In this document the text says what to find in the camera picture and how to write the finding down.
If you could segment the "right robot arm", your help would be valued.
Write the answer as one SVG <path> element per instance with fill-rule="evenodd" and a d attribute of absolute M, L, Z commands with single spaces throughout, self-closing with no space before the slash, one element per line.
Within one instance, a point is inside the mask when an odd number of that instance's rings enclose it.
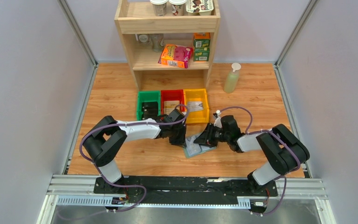
<path fill-rule="evenodd" d="M 260 195 L 275 179 L 300 168 L 310 154 L 307 147 L 283 124 L 253 133 L 241 132 L 232 115 L 217 118 L 191 141 L 201 148 L 225 142 L 236 153 L 263 151 L 267 162 L 247 175 L 246 190 Z"/>

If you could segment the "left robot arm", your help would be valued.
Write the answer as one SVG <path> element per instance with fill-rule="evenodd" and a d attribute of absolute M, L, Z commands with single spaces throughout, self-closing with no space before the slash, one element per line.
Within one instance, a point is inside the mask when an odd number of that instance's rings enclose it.
<path fill-rule="evenodd" d="M 124 143 L 168 138 L 171 145 L 183 146 L 185 134 L 186 114 L 179 109 L 142 121 L 126 122 L 105 116 L 82 138 L 79 151 L 105 178 L 106 188 L 116 194 L 124 187 L 122 173 L 115 162 Z"/>

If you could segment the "grey-green card holder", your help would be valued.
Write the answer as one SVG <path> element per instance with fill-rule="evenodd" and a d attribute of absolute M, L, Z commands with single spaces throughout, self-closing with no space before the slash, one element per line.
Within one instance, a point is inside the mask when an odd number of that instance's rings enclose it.
<path fill-rule="evenodd" d="M 198 138 L 201 133 L 191 135 L 185 138 L 185 146 L 183 148 L 186 158 L 191 158 L 208 151 L 215 150 L 217 147 L 204 146 L 194 143 L 195 139 Z"/>

